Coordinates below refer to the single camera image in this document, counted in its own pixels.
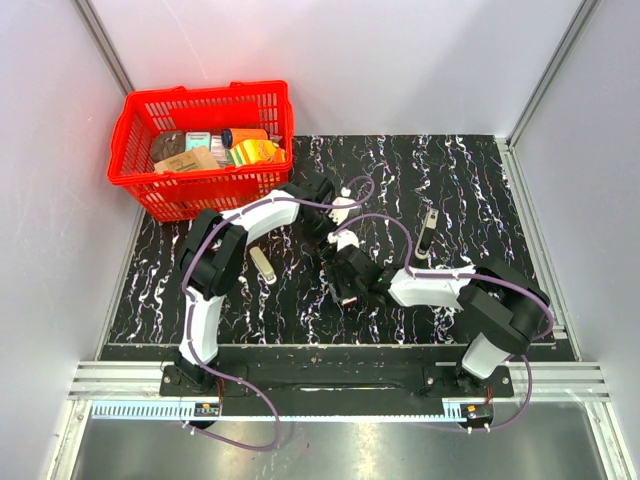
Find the pale green stapler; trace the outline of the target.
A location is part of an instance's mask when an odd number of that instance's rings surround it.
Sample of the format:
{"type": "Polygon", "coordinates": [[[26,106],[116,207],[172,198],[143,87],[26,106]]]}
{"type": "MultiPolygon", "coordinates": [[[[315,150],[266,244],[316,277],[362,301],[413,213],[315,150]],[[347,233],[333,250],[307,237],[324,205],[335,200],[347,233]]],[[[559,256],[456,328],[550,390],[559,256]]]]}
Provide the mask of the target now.
{"type": "Polygon", "coordinates": [[[268,285],[274,284],[277,276],[271,262],[263,251],[259,247],[254,246],[249,250],[249,255],[265,283],[268,285]]]}

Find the staple box red white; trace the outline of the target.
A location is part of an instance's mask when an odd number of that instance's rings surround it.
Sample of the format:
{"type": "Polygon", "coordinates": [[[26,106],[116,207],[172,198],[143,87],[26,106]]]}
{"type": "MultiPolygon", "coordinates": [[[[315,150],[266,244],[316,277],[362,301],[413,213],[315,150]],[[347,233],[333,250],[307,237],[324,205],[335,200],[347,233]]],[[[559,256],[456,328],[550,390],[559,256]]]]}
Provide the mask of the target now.
{"type": "Polygon", "coordinates": [[[347,307],[347,306],[349,306],[349,305],[354,304],[357,300],[358,300],[358,298],[357,298],[357,297],[342,298],[342,299],[340,300],[340,305],[341,305],[342,307],[347,307]]]}

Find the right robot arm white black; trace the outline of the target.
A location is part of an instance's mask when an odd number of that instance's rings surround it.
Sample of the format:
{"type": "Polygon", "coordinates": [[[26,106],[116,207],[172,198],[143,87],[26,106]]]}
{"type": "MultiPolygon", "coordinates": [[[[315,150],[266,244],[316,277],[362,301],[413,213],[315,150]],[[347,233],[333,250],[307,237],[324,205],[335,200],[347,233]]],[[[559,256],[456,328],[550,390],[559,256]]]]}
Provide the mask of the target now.
{"type": "Polygon", "coordinates": [[[546,294],[497,260],[455,269],[381,267],[348,245],[324,269],[332,297],[341,306],[370,297],[399,307],[456,309],[468,317],[476,335],[454,373],[456,387],[468,396],[486,389],[504,361],[526,354],[544,321],[554,323],[546,294]]]}

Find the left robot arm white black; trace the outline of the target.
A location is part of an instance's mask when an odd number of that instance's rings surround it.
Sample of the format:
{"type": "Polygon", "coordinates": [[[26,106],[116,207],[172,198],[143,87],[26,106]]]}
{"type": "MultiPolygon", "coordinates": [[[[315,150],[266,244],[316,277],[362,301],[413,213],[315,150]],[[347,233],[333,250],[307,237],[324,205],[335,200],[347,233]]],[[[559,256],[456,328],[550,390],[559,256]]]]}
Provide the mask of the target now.
{"type": "Polygon", "coordinates": [[[226,295],[239,280],[246,247],[281,227],[298,223],[320,244],[337,228],[330,216],[335,187],[319,176],[286,183],[233,210],[201,211],[179,254],[186,301],[184,333],[174,364],[182,384],[195,395],[211,392],[217,381],[207,365],[218,354],[218,325],[226,295]]]}

